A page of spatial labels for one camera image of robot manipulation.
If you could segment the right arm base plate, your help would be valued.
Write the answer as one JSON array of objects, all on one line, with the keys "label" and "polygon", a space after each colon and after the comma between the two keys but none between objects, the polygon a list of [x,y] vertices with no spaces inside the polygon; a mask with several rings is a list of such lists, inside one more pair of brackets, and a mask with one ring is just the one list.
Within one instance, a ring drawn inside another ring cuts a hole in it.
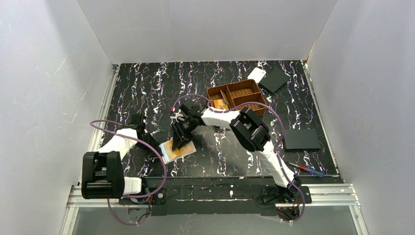
[{"label": "right arm base plate", "polygon": [[261,188],[257,202],[260,205],[291,204],[292,206],[303,202],[306,204],[312,203],[309,187],[300,186],[300,190],[303,193],[303,198],[294,187],[265,186]]}]

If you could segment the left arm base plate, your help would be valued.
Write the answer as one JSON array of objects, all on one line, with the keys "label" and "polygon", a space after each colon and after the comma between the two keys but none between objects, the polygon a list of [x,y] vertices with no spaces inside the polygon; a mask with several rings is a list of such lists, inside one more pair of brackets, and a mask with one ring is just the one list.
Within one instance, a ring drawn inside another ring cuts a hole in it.
[{"label": "left arm base plate", "polygon": [[156,193],[149,195],[157,188],[144,188],[140,194],[122,196],[118,203],[120,205],[164,205],[167,199],[167,189],[161,188]]}]

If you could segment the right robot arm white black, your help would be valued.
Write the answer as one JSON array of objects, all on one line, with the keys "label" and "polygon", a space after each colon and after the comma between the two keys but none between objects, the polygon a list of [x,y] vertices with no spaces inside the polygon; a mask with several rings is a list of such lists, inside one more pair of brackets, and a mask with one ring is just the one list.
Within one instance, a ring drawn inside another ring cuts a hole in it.
[{"label": "right robot arm white black", "polygon": [[171,124],[174,150],[191,142],[192,132],[199,126],[216,126],[233,131],[240,145],[254,153],[271,173],[277,186],[299,189],[300,181],[275,152],[269,127],[250,108],[240,111],[202,108],[188,100],[180,106],[182,116]]}]

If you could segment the brown woven divided basket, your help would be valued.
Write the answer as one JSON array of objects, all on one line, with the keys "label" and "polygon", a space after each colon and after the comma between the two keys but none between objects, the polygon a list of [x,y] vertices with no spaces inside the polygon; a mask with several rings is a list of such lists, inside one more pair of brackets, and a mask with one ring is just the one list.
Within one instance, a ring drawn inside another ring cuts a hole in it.
[{"label": "brown woven divided basket", "polygon": [[214,100],[224,99],[230,108],[246,102],[267,104],[262,91],[251,79],[208,88],[207,97],[212,105]]}]

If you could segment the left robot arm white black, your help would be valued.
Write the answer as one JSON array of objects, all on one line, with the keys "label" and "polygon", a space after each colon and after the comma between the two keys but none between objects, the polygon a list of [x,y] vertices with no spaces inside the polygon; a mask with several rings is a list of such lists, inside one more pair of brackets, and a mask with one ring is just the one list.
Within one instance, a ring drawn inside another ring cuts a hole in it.
[{"label": "left robot arm white black", "polygon": [[146,116],[132,115],[126,125],[113,132],[113,137],[101,148],[84,154],[82,161],[81,193],[85,199],[146,198],[142,179],[124,176],[122,160],[131,148],[138,146],[149,156],[160,160],[161,149],[150,133],[146,132]]}]

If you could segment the gold credit card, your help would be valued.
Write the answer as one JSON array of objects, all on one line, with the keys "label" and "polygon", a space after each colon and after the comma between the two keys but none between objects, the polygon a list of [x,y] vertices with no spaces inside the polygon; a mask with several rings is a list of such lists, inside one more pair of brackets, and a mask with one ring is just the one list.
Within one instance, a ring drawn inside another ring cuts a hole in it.
[{"label": "gold credit card", "polygon": [[224,101],[224,99],[216,99],[213,101],[213,106],[215,109],[219,110],[229,110],[229,105]]}]

